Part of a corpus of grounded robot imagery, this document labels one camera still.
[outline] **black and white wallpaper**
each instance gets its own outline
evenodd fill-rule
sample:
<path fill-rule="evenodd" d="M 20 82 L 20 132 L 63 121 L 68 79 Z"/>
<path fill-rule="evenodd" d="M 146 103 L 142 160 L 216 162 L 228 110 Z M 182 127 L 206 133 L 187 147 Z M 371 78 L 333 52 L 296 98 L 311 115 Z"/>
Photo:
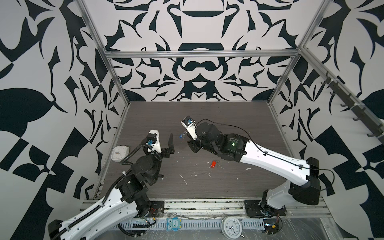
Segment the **black and white wallpaper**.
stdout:
<path fill-rule="evenodd" d="M 124 103 L 72 0 L 0 2 L 2 239 L 49 239 L 93 192 Z"/>
<path fill-rule="evenodd" d="M 335 0 L 309 50 L 379 118 L 383 111 L 384 3 Z M 323 79 L 301 58 L 273 103 L 296 157 L 314 157 L 332 169 L 319 178 L 322 192 L 345 237 L 384 237 L 384 146 L 367 137 L 368 128 L 321 84 Z"/>
<path fill-rule="evenodd" d="M 107 51 L 295 49 L 321 0 L 86 0 Z M 267 100 L 289 57 L 114 59 L 130 101 Z"/>
<path fill-rule="evenodd" d="M 113 59 L 130 101 L 268 100 L 289 57 Z"/>

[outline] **wood grain surface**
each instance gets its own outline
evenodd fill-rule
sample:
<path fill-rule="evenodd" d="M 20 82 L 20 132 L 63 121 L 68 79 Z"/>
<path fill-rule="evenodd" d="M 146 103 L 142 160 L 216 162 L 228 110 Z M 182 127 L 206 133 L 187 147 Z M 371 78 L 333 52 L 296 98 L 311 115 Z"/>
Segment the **wood grain surface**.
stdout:
<path fill-rule="evenodd" d="M 159 131 L 161 146 L 167 147 L 169 135 L 173 133 L 175 154 L 163 159 L 160 174 L 164 175 L 164 179 L 149 186 L 149 198 L 261 197 L 264 190 L 273 189 L 285 181 L 283 177 L 262 168 L 225 161 L 205 150 L 193 153 L 187 145 L 188 137 L 179 137 L 185 131 L 180 121 L 188 115 L 196 122 L 207 118 L 241 127 L 256 143 L 288 155 L 266 102 L 132 102 L 118 145 L 134 149 L 153 129 Z M 246 136 L 245 132 L 235 127 L 216 126 L 223 134 Z M 140 150 L 131 161 L 135 162 L 143 155 Z M 210 167 L 213 160 L 217 162 L 215 168 Z M 111 162 L 101 196 L 128 168 Z"/>

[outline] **side wall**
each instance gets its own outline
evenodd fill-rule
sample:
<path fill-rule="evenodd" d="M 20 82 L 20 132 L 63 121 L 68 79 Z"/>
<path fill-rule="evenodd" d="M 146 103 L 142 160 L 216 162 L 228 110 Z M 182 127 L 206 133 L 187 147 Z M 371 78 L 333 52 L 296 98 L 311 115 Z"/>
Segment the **side wall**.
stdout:
<path fill-rule="evenodd" d="M 384 119 L 384 5 L 380 0 L 335 0 L 308 44 L 379 118 Z M 314 157 L 322 195 L 345 237 L 384 237 L 384 146 L 301 58 L 273 102 L 296 157 Z"/>
<path fill-rule="evenodd" d="M 321 0 L 85 0 L 107 51 L 295 49 Z M 289 57 L 114 59 L 130 101 L 268 100 Z"/>
<path fill-rule="evenodd" d="M 0 232 L 46 224 L 90 198 L 124 103 L 72 0 L 0 3 Z"/>

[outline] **white alarm clock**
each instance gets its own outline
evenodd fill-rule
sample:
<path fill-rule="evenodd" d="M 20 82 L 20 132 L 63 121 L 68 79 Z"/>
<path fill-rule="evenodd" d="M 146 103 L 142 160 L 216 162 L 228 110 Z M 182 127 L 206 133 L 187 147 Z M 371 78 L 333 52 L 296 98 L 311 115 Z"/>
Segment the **white alarm clock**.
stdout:
<path fill-rule="evenodd" d="M 221 231 L 224 236 L 229 239 L 236 239 L 239 236 L 244 237 L 240 221 L 235 217 L 226 217 L 221 224 Z"/>
<path fill-rule="evenodd" d="M 120 162 L 128 155 L 128 153 L 129 148 L 127 146 L 117 146 L 112 151 L 111 159 L 114 162 Z"/>

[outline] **blue object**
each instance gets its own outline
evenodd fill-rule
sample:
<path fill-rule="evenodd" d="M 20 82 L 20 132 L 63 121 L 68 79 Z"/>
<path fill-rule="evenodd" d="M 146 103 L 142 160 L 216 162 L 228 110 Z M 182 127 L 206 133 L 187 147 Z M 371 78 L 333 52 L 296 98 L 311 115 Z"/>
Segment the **blue object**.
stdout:
<path fill-rule="evenodd" d="M 167 231 L 177 231 L 179 228 L 181 228 L 181 219 L 177 219 L 177 217 L 167 218 Z"/>

